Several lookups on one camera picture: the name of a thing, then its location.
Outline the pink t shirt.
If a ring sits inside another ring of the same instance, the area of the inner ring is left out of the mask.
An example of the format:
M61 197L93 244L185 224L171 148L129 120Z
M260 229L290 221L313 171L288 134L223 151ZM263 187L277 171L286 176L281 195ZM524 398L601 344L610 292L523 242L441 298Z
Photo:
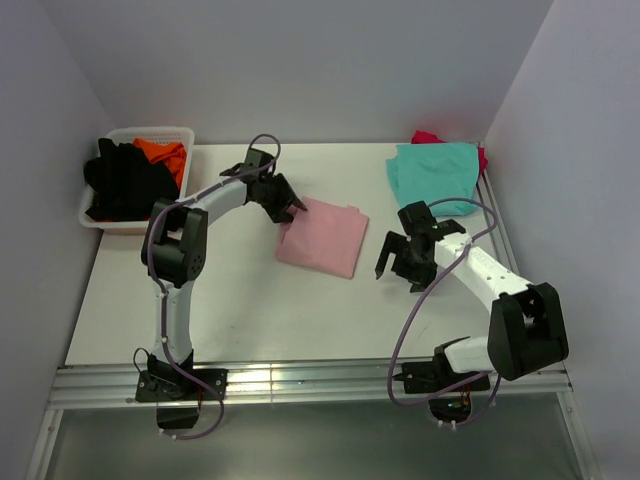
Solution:
M280 227L275 258L283 263L352 279L369 224L353 206L303 197L293 221Z

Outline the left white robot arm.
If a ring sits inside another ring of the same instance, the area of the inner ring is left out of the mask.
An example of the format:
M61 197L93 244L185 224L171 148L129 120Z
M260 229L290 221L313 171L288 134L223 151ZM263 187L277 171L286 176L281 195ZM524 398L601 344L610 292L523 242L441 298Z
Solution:
M158 321L147 372L172 399L187 397L196 383L191 296L205 266L209 227L248 203L261 206L275 224L290 223L291 208L307 209L276 171L278 158L250 146L245 159L224 170L216 184L183 200L159 200L153 206L141 250L154 282Z

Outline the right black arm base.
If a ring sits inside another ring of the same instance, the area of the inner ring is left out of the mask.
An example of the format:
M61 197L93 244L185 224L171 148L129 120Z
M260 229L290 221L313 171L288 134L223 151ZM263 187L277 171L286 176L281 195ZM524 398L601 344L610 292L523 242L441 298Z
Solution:
M401 382L405 394L432 394L457 382L468 380L476 372L455 373L441 360L403 362L393 380ZM430 413L443 423L456 425L469 419L472 413L472 393L490 390L487 376L460 386L457 397L438 397L428 402Z

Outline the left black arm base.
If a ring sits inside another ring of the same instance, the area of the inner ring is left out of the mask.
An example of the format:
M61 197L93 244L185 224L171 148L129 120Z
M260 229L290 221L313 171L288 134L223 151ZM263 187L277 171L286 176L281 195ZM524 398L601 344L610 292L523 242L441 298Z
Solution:
M134 400L156 406L156 423L161 429L186 432L196 426L206 401L224 399L227 370L205 368L187 373L189 378L162 364L162 369L139 374Z

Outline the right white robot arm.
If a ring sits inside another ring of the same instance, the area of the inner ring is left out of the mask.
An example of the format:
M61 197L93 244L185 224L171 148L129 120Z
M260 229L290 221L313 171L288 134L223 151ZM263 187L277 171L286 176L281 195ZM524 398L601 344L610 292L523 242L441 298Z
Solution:
M432 391L452 390L484 373L513 381L568 357L560 296L552 285L534 284L512 272L460 223L437 220L423 201L401 208L398 217L403 231L387 233L376 276L391 270L409 283L411 292L425 296L454 275L489 314L487 335L439 345L421 374L404 369L402 380L423 380Z

